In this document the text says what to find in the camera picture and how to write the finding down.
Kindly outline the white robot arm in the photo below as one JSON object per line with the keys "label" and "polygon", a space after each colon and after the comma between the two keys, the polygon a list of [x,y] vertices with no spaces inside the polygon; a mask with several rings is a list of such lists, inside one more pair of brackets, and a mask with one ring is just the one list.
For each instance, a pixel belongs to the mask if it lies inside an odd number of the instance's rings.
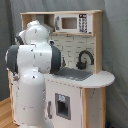
{"label": "white robot arm", "polygon": [[22,41],[6,52],[7,68],[11,71],[14,118],[18,128],[54,128],[45,116],[46,85],[44,75],[56,73],[61,67],[60,50],[49,43],[47,29],[38,21],[27,24],[19,33]]}

